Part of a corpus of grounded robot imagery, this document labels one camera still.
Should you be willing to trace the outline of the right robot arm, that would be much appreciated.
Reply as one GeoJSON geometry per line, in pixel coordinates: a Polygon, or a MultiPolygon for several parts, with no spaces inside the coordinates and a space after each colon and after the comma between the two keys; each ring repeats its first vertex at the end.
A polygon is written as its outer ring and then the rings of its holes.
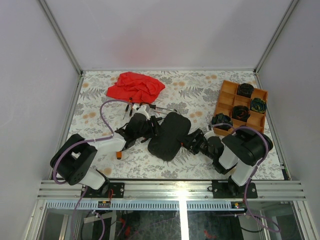
{"type": "Polygon", "coordinates": [[[245,193],[246,184],[273,149],[267,135],[244,125],[222,139],[217,136],[206,138],[202,130],[197,129],[178,140],[192,154],[202,153],[211,159],[213,168],[219,174],[225,175],[234,170],[227,180],[227,189],[236,198],[245,193]]]}

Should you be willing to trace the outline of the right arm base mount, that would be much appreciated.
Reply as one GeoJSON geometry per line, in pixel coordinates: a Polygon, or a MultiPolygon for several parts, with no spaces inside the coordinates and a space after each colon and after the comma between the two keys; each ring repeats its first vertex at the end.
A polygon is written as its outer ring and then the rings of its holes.
{"type": "Polygon", "coordinates": [[[238,186],[229,180],[212,180],[211,188],[214,199],[257,199],[256,185],[251,182],[248,186],[238,186]]]}

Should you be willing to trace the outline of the black plastic tool case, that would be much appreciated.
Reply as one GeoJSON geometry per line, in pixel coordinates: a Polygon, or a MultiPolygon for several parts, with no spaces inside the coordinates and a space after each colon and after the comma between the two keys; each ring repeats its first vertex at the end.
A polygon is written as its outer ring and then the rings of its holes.
{"type": "Polygon", "coordinates": [[[160,133],[148,143],[149,153],[165,162],[170,162],[179,152],[180,139],[188,135],[191,121],[176,112],[170,112],[160,125],[160,133]]]}

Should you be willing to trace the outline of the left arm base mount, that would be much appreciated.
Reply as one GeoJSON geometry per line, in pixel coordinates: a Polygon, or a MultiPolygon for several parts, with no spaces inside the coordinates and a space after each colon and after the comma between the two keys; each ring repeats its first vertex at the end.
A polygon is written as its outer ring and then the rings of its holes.
{"type": "Polygon", "coordinates": [[[84,198],[100,198],[100,199],[122,199],[125,193],[124,182],[110,182],[108,185],[95,190],[89,187],[84,194],[84,198]]]}

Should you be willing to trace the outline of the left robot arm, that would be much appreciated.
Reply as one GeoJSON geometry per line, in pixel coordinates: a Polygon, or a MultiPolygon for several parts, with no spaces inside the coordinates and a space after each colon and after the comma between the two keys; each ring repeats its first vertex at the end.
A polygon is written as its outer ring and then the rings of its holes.
{"type": "Polygon", "coordinates": [[[160,133],[160,117],[147,117],[135,113],[130,121],[113,135],[85,139],[73,134],[50,161],[54,175],[60,175],[70,186],[82,184],[92,189],[98,197],[105,197],[110,190],[109,179],[93,169],[92,162],[98,152],[118,153],[132,147],[139,138],[149,139],[160,133]]]}

